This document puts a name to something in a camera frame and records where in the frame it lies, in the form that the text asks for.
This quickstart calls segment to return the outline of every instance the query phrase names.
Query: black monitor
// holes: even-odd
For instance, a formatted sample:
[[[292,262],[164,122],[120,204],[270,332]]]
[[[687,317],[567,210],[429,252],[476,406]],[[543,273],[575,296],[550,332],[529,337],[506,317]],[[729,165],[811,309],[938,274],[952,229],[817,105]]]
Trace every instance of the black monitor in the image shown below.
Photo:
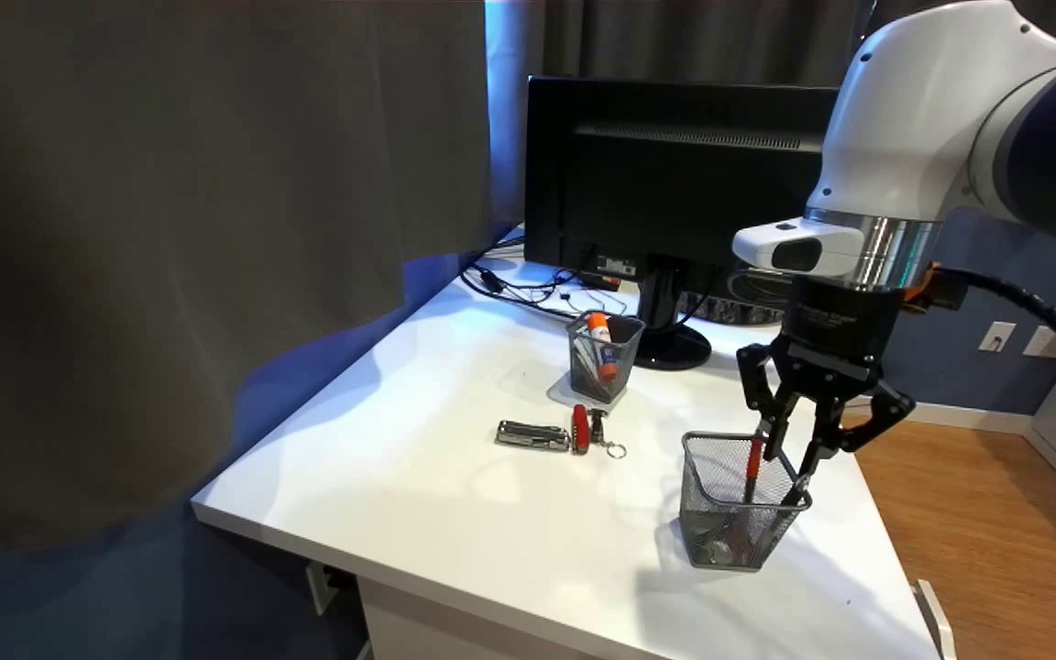
[[[713,354],[682,292],[726,292],[742,229],[800,216],[835,87],[529,76],[523,257],[635,277],[638,367]]]

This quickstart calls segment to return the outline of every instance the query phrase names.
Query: table surface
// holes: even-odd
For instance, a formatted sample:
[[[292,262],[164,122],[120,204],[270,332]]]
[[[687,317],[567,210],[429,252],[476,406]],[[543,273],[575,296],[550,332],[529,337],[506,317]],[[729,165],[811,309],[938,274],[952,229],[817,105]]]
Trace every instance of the table surface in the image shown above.
[[[735,353],[773,330],[694,323],[699,369],[635,369],[610,414],[628,457],[493,445],[567,427],[548,387],[566,325],[451,281],[196,494],[206,523],[593,656],[934,656],[851,455],[759,573],[687,560],[682,434],[743,434]],[[800,457],[811,406],[789,449]]]

